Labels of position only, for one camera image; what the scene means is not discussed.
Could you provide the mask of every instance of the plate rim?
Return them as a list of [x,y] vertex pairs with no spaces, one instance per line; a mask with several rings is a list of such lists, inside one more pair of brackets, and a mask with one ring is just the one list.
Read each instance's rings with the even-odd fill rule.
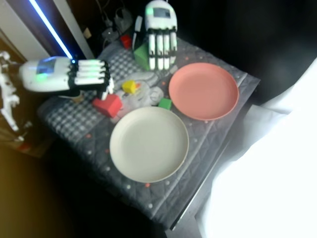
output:
[[[190,65],[193,65],[193,64],[207,64],[207,65],[212,65],[212,66],[215,66],[215,67],[218,67],[220,68],[221,70],[225,71],[229,76],[230,76],[230,79],[234,82],[235,86],[236,86],[236,89],[237,89],[237,99],[236,99],[236,102],[235,104],[233,105],[233,107],[228,111],[226,112],[225,114],[219,116],[219,117],[215,117],[215,118],[212,118],[212,119],[202,119],[202,118],[199,118],[199,117],[193,117],[193,116],[190,116],[186,113],[184,113],[182,110],[179,109],[179,107],[173,102],[173,99],[172,99],[172,95],[170,93],[170,84],[171,82],[173,81],[173,79],[175,78],[175,75],[177,73],[179,73],[181,70],[185,70],[186,67],[190,66]],[[239,90],[239,87],[238,87],[238,84],[237,82],[234,80],[234,77],[231,75],[231,73],[229,73],[227,70],[225,70],[224,68],[220,67],[219,65],[216,65],[216,64],[213,64],[213,63],[205,63],[205,62],[196,62],[196,63],[190,63],[190,64],[187,64],[183,67],[181,67],[180,69],[178,69],[172,76],[172,78],[170,79],[170,82],[168,84],[168,93],[169,93],[169,96],[170,96],[170,99],[172,100],[172,103],[174,104],[174,106],[182,113],[184,114],[185,116],[189,117],[189,118],[192,118],[192,119],[195,119],[195,120],[217,120],[217,119],[220,119],[222,117],[225,117],[226,115],[228,115],[230,112],[233,111],[233,109],[235,109],[235,107],[237,106],[238,102],[239,102],[239,99],[240,99],[240,90]]]
[[[183,128],[184,128],[184,130],[185,130],[185,132],[186,132],[186,138],[187,138],[186,141],[187,141],[187,143],[186,143],[186,152],[185,152],[184,158],[182,159],[181,163],[178,165],[178,167],[177,167],[172,173],[170,173],[169,175],[167,175],[167,176],[165,176],[165,177],[163,177],[163,178],[157,179],[157,180],[152,180],[152,181],[140,181],[140,180],[135,180],[135,179],[133,179],[133,178],[128,177],[128,176],[125,175],[125,174],[118,168],[118,166],[116,165],[116,163],[115,163],[115,161],[114,161],[114,159],[113,159],[113,156],[112,156],[112,154],[111,154],[111,151],[112,151],[112,149],[111,149],[112,146],[111,146],[111,145],[113,144],[113,136],[112,136],[112,135],[114,134],[114,131],[116,130],[116,128],[121,127],[121,124],[122,124],[122,126],[125,126],[124,121],[123,121],[123,119],[124,119],[125,117],[128,117],[129,115],[131,115],[131,114],[133,114],[133,113],[136,113],[137,111],[148,110],[148,109],[150,109],[150,110],[155,109],[155,110],[162,111],[162,112],[164,112],[164,113],[171,113],[171,114],[173,114],[173,116],[176,117],[176,118],[180,121],[180,123],[182,124],[182,126],[183,126]],[[115,127],[114,127],[114,129],[113,129],[113,131],[112,131],[112,133],[111,133],[110,142],[109,142],[110,157],[111,157],[111,160],[112,160],[114,166],[116,167],[116,169],[117,169],[123,176],[125,176],[126,178],[131,179],[131,180],[136,181],[136,182],[141,182],[141,183],[160,182],[160,181],[165,180],[165,179],[167,179],[168,177],[172,176],[172,175],[173,175],[174,173],[176,173],[176,171],[178,171],[179,168],[184,164],[184,162],[185,162],[185,160],[186,160],[186,158],[187,158],[187,155],[188,155],[188,150],[189,150],[189,135],[188,135],[188,130],[187,130],[187,127],[186,127],[185,123],[183,122],[183,120],[182,120],[178,115],[176,115],[176,114],[173,113],[172,111],[167,110],[167,109],[164,109],[164,108],[160,108],[160,107],[142,107],[142,108],[135,109],[135,110],[129,112],[128,114],[126,114],[126,115],[115,125]]]

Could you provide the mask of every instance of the yellow block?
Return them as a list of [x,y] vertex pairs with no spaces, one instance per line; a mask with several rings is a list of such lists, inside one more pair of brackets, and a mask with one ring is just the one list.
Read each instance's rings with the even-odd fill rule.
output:
[[129,80],[129,81],[126,81],[122,84],[122,89],[124,92],[126,93],[135,93],[135,90],[136,90],[136,84],[134,82],[134,80]]

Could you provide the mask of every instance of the block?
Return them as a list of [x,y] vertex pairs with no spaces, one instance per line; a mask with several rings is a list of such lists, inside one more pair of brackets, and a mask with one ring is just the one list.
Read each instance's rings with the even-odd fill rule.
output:
[[129,49],[132,47],[132,39],[129,35],[121,36],[120,40],[121,40],[124,48]]
[[170,108],[172,107],[172,101],[170,99],[167,99],[167,98],[162,98],[160,100],[158,106],[160,108],[165,108],[167,110],[170,110]]
[[135,93],[135,90],[137,89],[137,86],[134,82],[134,80],[126,81],[122,84],[122,89],[126,93]]
[[142,44],[137,48],[134,53],[134,59],[138,65],[140,65],[146,71],[150,70],[149,66],[149,43]]
[[113,118],[121,109],[122,102],[117,95],[108,94],[104,101],[100,100],[99,98],[95,98],[93,105],[100,113],[106,115],[109,118]]

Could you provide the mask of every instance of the blue light strip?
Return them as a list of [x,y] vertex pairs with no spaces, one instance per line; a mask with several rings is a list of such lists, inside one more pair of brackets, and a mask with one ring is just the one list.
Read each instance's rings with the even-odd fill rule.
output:
[[71,56],[70,52],[68,51],[68,49],[66,48],[66,46],[64,45],[63,41],[60,39],[60,37],[58,36],[58,34],[56,33],[56,31],[54,30],[54,28],[52,27],[52,25],[50,24],[50,22],[48,21],[48,19],[46,18],[46,16],[44,15],[44,13],[42,12],[42,10],[40,9],[39,5],[36,3],[35,0],[29,0],[29,2],[32,4],[33,8],[35,9],[35,11],[38,13],[38,15],[40,16],[40,18],[42,19],[42,21],[44,22],[44,24],[46,25],[46,27],[49,29],[49,31],[51,32],[51,34],[54,36],[55,40],[57,41],[57,43],[59,44],[59,46],[63,49],[63,51],[65,52],[65,54],[67,55],[67,57],[69,57],[70,59],[73,58],[73,56]]

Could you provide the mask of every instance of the checkered fabric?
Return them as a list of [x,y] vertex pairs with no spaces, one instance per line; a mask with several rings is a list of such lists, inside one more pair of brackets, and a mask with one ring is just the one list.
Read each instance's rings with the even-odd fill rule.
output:
[[[125,50],[119,43],[107,47],[100,58],[110,63],[110,72],[115,81],[141,70],[133,61],[132,52]],[[187,127],[190,145],[183,165],[164,181],[143,184],[126,178],[116,169],[109,154],[109,141],[114,125],[92,108],[91,92],[86,93],[88,97],[81,104],[55,98],[47,101],[39,110],[39,115],[46,124],[68,141],[81,158],[91,165],[99,181],[108,184],[109,190],[166,228],[172,225],[193,197],[214,164],[217,152],[236,116],[259,83],[258,79],[247,73],[178,39],[176,66],[173,69],[194,62],[217,64],[233,75],[240,90],[239,102],[229,115],[215,121],[194,120],[172,107],[171,110]],[[167,98],[168,83],[174,71],[156,72],[160,78],[157,86]]]

